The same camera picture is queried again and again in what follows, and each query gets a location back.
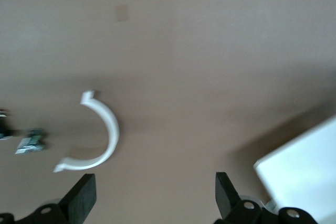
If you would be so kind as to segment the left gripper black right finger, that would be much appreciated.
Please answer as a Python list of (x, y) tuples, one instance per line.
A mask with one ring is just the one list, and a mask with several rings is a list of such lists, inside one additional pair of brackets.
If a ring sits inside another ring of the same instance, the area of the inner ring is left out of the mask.
[(238, 192), (225, 172), (216, 173), (215, 200), (222, 219), (225, 219), (241, 201)]

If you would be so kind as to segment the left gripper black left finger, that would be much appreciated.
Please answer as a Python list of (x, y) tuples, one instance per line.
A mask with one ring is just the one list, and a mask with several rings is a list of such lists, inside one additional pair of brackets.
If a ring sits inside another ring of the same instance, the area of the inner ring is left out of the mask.
[(95, 174), (84, 174), (58, 205), (68, 222), (84, 222), (96, 200)]

